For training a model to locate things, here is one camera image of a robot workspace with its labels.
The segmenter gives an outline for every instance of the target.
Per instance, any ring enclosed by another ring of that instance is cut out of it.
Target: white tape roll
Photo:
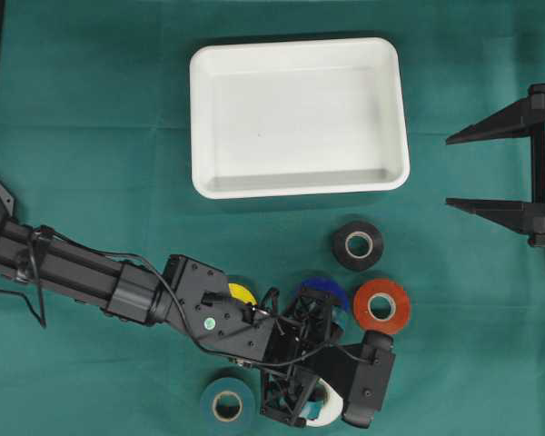
[[[319,379],[319,384],[325,390],[323,406],[316,420],[307,420],[308,427],[329,425],[342,414],[343,398],[324,379]]]

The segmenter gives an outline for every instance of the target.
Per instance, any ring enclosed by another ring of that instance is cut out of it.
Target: yellow tape roll
[[[250,302],[256,305],[256,299],[254,298],[254,295],[252,295],[251,292],[241,284],[228,283],[228,288],[230,289],[231,296],[235,299],[240,300],[244,303]]]

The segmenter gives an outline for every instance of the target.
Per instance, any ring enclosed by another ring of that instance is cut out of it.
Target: green tablecloth
[[[210,201],[192,187],[188,62],[229,41],[378,35],[398,49],[411,176],[389,193]],[[444,206],[530,197],[528,140],[444,138],[545,82],[543,1],[8,1],[0,178],[22,222],[149,257],[185,253],[289,292],[389,276],[412,301],[375,435],[545,435],[545,251]],[[383,232],[375,270],[332,258],[351,217]],[[0,285],[17,288],[0,281]],[[166,326],[47,293],[43,332],[0,297],[0,435],[203,435],[197,401],[227,370]],[[362,332],[351,324],[346,341]],[[366,434],[342,422],[307,434]],[[250,434],[305,434],[256,417]]]

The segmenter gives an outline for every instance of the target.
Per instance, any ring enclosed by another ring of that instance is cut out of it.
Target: orange tape roll
[[[378,297],[385,298],[390,304],[390,314],[384,319],[372,312],[372,301]],[[403,288],[392,280],[369,280],[353,297],[353,316],[364,330],[395,334],[410,320],[410,299]]]

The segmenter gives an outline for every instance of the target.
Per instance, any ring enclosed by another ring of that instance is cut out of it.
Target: white plastic tray
[[[383,191],[410,173],[398,55],[381,38],[208,46],[190,99],[208,198]]]

